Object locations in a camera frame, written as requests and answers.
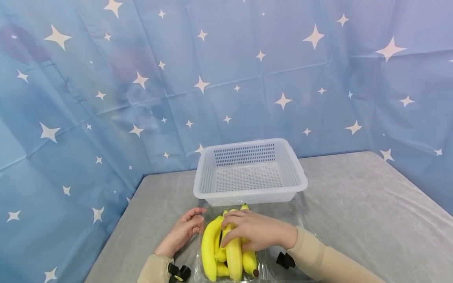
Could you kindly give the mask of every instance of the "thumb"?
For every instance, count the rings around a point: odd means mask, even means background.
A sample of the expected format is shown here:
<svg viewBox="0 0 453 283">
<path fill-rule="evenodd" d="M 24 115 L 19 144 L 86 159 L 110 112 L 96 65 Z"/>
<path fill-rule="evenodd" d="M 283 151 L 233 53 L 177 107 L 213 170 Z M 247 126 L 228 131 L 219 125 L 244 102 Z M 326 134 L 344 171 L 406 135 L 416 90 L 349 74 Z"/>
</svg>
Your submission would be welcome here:
<svg viewBox="0 0 453 283">
<path fill-rule="evenodd" d="M 196 226 L 202 224 L 203 221 L 204 221 L 203 216 L 196 215 L 196 216 L 192 217 L 191 220 L 189 220 L 183 224 L 184 230 L 187 230 L 187 231 L 192 230 L 193 227 L 196 227 Z"/>
</svg>

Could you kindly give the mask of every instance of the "hand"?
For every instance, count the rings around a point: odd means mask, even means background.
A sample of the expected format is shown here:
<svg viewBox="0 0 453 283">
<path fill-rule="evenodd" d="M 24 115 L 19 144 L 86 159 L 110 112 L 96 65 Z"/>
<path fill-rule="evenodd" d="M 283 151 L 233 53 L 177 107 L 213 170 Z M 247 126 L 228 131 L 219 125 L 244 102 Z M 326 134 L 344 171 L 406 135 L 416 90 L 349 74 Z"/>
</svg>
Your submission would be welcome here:
<svg viewBox="0 0 453 283">
<path fill-rule="evenodd" d="M 293 248 L 297 241 L 297 229 L 294 226 L 250 210 L 231 211 L 225 214 L 222 229 L 230 223 L 237 227 L 223 238 L 222 247 L 232 239 L 246 238 L 250 242 L 242 246 L 244 252 L 259 251 L 274 245 L 288 250 Z"/>
<path fill-rule="evenodd" d="M 172 259 L 174 254 L 184 247 L 193 235 L 200 231 L 204 220 L 200 214 L 204 212 L 206 212 L 206 209 L 201 207 L 195 207 L 187 211 L 176 222 L 154 253 Z"/>
</svg>

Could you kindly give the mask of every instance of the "left hand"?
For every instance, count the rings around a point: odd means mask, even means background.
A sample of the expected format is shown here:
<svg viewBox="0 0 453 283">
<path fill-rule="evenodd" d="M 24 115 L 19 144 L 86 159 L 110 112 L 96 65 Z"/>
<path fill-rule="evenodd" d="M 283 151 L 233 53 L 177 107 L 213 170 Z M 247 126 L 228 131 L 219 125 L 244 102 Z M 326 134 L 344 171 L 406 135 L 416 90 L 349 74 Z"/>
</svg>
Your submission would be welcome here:
<svg viewBox="0 0 453 283">
<path fill-rule="evenodd" d="M 203 216 L 200 214 L 205 212 L 206 209 L 201 207 L 195 207 L 187 211 L 178 219 L 154 253 L 172 259 L 174 254 L 184 247 L 193 235 L 200 231 L 204 221 Z"/>
</svg>

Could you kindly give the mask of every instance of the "right hand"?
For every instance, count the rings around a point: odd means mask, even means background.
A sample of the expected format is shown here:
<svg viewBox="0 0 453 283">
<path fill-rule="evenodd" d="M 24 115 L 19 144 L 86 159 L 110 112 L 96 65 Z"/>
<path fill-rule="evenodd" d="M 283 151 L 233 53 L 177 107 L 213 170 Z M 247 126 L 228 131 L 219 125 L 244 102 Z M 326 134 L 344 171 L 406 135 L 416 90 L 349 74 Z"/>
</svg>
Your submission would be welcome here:
<svg viewBox="0 0 453 283">
<path fill-rule="evenodd" d="M 250 242 L 242 246 L 242 251 L 259 251 L 274 245 L 288 250 L 294 247 L 297 241 L 297 229 L 283 221 L 271 218 L 250 210 L 231 211 L 224 215 L 222 230 L 228 224 L 236 228 L 228 232 L 222 240 L 222 247 L 233 239 L 246 238 Z"/>
</svg>

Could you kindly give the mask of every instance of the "wrist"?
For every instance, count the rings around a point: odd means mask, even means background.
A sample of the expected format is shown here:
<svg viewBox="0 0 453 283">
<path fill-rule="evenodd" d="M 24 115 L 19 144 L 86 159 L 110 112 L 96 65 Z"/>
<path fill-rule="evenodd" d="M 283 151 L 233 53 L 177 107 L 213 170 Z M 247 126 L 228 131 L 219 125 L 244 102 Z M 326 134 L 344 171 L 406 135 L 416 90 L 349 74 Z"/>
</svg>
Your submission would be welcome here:
<svg viewBox="0 0 453 283">
<path fill-rule="evenodd" d="M 285 223 L 284 229 L 282 229 L 282 237 L 280 246 L 285 250 L 292 249 L 297 242 L 298 232 L 296 227 Z"/>
</svg>

